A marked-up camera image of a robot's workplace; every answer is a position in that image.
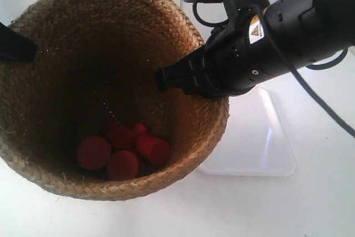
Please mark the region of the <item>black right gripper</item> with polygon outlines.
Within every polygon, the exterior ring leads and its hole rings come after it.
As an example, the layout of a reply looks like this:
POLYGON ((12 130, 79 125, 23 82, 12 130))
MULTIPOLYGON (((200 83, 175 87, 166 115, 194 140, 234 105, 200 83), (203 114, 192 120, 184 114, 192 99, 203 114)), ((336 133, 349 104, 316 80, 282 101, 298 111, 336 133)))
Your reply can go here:
POLYGON ((208 98, 238 96, 279 76, 280 57, 258 16, 267 12, 243 11, 230 33, 224 30, 221 39, 211 37, 203 48, 156 70, 158 90, 179 88, 208 98))

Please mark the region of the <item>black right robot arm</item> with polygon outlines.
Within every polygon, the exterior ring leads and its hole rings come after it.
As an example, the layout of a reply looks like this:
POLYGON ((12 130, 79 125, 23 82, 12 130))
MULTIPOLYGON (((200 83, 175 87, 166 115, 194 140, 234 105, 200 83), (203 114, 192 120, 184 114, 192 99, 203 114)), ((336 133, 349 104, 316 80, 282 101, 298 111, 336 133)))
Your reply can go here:
POLYGON ((160 90, 206 97, 236 96, 295 68, 354 45, 354 0, 183 0, 222 3, 227 20, 214 23, 206 43, 155 72, 160 90))

